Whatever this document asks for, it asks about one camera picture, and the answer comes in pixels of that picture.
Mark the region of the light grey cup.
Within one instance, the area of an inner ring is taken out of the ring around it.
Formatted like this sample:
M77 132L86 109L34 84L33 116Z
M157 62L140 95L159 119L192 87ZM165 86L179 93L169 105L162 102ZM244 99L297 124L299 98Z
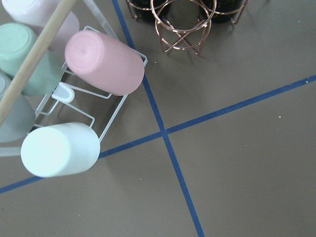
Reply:
M12 142L24 137L32 129L35 119L35 111L27 99L20 94L0 127L0 142Z

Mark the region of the white cup rack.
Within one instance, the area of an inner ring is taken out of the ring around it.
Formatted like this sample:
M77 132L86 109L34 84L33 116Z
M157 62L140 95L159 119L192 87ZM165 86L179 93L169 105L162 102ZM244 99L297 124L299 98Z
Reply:
M100 11L99 7L93 0L83 0L87 8L95 16L96 20L102 26L105 33L118 40L115 32L112 27L109 25L107 19ZM72 7L75 5L76 0L61 0L58 7L56 8L55 13L66 15L69 11L72 10ZM0 125L3 124L4 120L8 116L9 112L13 108L14 102L18 99L18 93L22 92L25 88L27 82L29 81L34 70L38 66L40 60L44 56L44 53L48 50L52 39L56 34L56 28L53 26L53 22L49 22L47 26L43 29L32 49L28 53L24 62L22 63L19 71L13 79L12 85L9 86L8 91L4 94L3 101L0 102ZM105 137L107 131L109 130L113 120L115 119L117 113L122 107L124 101L128 95L124 95L121 99L119 105L111 116L109 122L104 128L103 132L99 137L99 142L101 143ZM20 156L21 148L20 147L1 147L0 148L0 157L15 157Z

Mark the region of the mint green cup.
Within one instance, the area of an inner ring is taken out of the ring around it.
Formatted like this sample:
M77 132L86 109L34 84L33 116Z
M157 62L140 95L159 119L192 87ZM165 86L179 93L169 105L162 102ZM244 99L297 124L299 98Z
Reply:
M0 26L0 69L14 77L37 40L34 31L19 23ZM52 92L62 79L63 70L56 57L47 50L34 70L23 94L42 96Z

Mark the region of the pale pink cup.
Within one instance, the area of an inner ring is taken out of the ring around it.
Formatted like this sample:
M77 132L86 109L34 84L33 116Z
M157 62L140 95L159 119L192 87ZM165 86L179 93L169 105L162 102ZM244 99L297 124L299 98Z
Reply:
M39 35L49 22L54 23L56 34L49 49L64 50L68 40L79 31L79 20L69 11L66 15L55 13L59 0L3 0L6 12L18 23L32 28Z

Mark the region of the white cup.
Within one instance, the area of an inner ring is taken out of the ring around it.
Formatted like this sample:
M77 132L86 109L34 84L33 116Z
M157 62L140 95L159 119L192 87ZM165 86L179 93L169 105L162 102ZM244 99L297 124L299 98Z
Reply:
M44 178L85 172L96 163L99 153L97 134L79 122L38 128L27 135L21 146L25 168Z

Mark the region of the dark green wine bottle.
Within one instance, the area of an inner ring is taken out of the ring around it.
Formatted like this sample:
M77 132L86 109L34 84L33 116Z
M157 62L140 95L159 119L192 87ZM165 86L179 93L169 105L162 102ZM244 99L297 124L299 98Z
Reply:
M166 2L166 0L153 0L154 11L161 21L166 18L171 8L171 4L166 4ZM145 23L155 22L151 0L127 0L126 4L133 19L142 20Z

